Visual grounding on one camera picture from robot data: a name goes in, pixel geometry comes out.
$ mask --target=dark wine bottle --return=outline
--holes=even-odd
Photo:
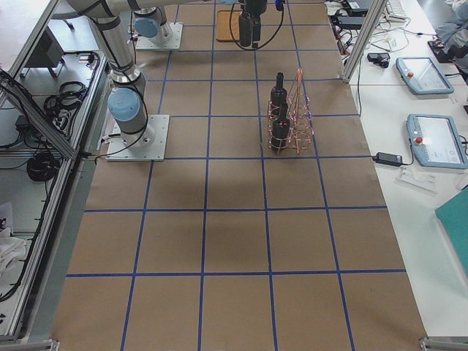
[[[279,108],[279,116],[273,121],[271,129],[271,150],[279,153],[286,146],[287,134],[290,131],[290,120],[287,115],[287,103]]]
[[[287,91],[283,88],[284,76],[282,72],[276,74],[276,85],[271,89],[271,114],[274,116],[279,115],[279,107],[286,102]]]

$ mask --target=black cable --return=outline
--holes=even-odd
[[[358,70],[358,86],[357,86],[357,91],[356,94],[358,96],[358,103],[359,103],[359,118],[361,118],[361,113],[362,113],[362,104],[361,104],[361,92],[359,91],[359,83],[361,82],[361,67],[362,67],[362,61],[363,57],[361,56],[361,59],[359,60],[359,70]]]
[[[109,45],[109,42],[107,41],[107,39],[105,38],[104,35],[102,35],[102,39],[103,39],[103,42],[105,43],[107,49],[109,50],[109,53],[111,54],[111,56],[113,57],[114,59],[114,62],[116,63],[118,69],[120,70],[119,72],[122,73],[126,78],[127,80],[129,81],[129,83],[133,86],[133,88],[129,88],[131,90],[133,90],[135,93],[138,94],[138,96],[140,97],[141,101],[143,102],[143,107],[145,109],[145,115],[146,115],[146,121],[145,121],[145,126],[143,127],[143,130],[141,131],[140,135],[138,136],[138,138],[131,144],[125,146],[124,148],[122,148],[121,150],[118,150],[118,151],[115,151],[115,152],[112,152],[112,153],[109,153],[109,154],[100,154],[98,156],[96,156],[94,158],[94,164],[97,165],[97,160],[98,159],[101,159],[102,157],[106,157],[106,156],[112,156],[112,155],[115,155],[115,154],[118,154],[119,152],[122,152],[122,151],[125,151],[127,150],[128,148],[132,147],[134,144],[138,143],[140,141],[140,139],[142,138],[142,136],[145,134],[146,132],[146,128],[148,127],[148,121],[149,121],[149,115],[148,115],[148,108],[146,107],[146,103],[145,103],[145,100],[143,98],[143,95],[140,93],[140,91],[137,89],[137,86],[132,82],[132,80],[130,79],[130,77],[125,73],[124,69],[122,66],[120,66],[118,64],[118,61],[117,61],[117,57],[115,55],[115,53],[113,52],[111,46]]]
[[[403,163],[402,165],[403,166],[410,166],[413,164],[413,162],[415,161],[415,153],[414,151],[412,150],[412,144],[411,144],[411,139],[408,139],[410,142],[409,142],[409,149],[411,151],[411,162],[410,163]]]
[[[28,163],[29,160],[26,160],[25,162],[23,162],[21,165],[19,166],[14,166],[14,167],[0,167],[0,170],[16,170],[18,169],[19,167],[22,167],[24,166],[26,163]]]
[[[23,133],[19,132],[14,142],[10,144],[0,145],[0,148],[12,148],[13,146],[16,146],[17,144],[19,144],[22,139],[23,139]]]
[[[467,141],[467,139],[466,139],[463,135],[459,135],[459,137],[460,137],[461,139],[463,139],[463,142],[461,142],[461,144],[462,144],[462,145],[464,146],[464,148],[465,148],[465,155],[468,156],[468,153],[467,153],[468,141]]]
[[[133,46],[133,56],[135,57],[135,63],[137,63],[137,48],[135,47],[135,41],[133,40],[133,11],[130,12],[130,41],[132,42]]]
[[[283,25],[283,20],[284,20],[284,8],[283,8],[283,10],[281,10],[281,21],[279,22],[278,28],[275,30],[275,32],[273,33],[273,35],[271,36],[271,38],[268,39],[268,40],[267,40],[266,42],[264,42],[263,44],[261,44],[261,46],[255,48],[255,49],[254,49],[254,48],[252,48],[252,49],[251,49],[251,48],[244,48],[244,47],[240,46],[239,43],[238,43],[238,42],[235,40],[235,38],[234,38],[233,25],[232,25],[232,23],[231,23],[232,20],[233,20],[234,6],[235,6],[235,4],[232,5],[232,7],[231,7],[231,12],[230,12],[230,14],[229,14],[229,32],[230,32],[230,34],[231,34],[231,39],[234,41],[234,44],[236,44],[238,48],[240,48],[240,49],[242,49],[242,50],[244,50],[244,51],[257,51],[257,50],[259,50],[259,49],[264,48],[266,45],[268,45],[268,44],[271,42],[271,40],[274,39],[274,37],[278,34],[280,28],[281,28],[282,25]]]
[[[32,253],[34,251],[33,250],[34,245],[36,243],[37,237],[41,233],[42,224],[44,222],[45,212],[46,212],[46,210],[48,208],[48,205],[49,205],[49,202],[50,202],[52,189],[54,188],[54,186],[56,185],[56,182],[57,182],[57,174],[55,174],[55,176],[53,177],[49,193],[47,193],[47,188],[46,188],[46,197],[45,197],[45,201],[44,201],[44,206],[42,207],[42,211],[41,211],[41,214],[40,214],[40,217],[39,217],[39,222],[37,224],[36,230],[34,231],[34,235],[30,239],[31,240],[31,245],[29,247],[28,254],[26,255],[26,258],[23,260],[23,267],[21,268],[20,276],[18,277],[18,280],[16,281],[16,283],[11,284],[12,287],[10,288],[10,290],[8,290],[5,294],[0,294],[0,303],[5,302],[9,298],[11,298],[16,293],[16,290],[18,290],[18,288],[21,286],[21,284],[23,282],[23,278],[24,278],[24,275],[26,274],[26,269],[28,267],[29,260],[31,259]]]

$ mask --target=person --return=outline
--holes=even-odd
[[[468,55],[461,58],[464,50],[468,52],[468,2],[461,4],[453,15],[440,27],[436,29],[437,35],[434,37],[434,48],[442,49],[445,53],[455,45],[458,54],[453,58],[453,62],[460,70],[465,80],[468,78]]]

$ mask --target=screen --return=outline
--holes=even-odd
[[[427,160],[430,162],[461,164],[458,143],[450,121],[446,118],[417,117]]]
[[[414,73],[412,80],[414,79],[418,82],[421,90],[447,88],[447,85],[429,58],[405,58],[403,62],[408,71]]]

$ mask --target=floor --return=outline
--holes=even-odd
[[[166,7],[180,52],[138,53],[164,162],[100,160],[52,338],[73,350],[419,350],[425,335],[322,4],[268,47],[220,43],[206,2]],[[269,4],[263,40],[279,13]],[[310,150],[268,148],[268,95],[298,67]]]

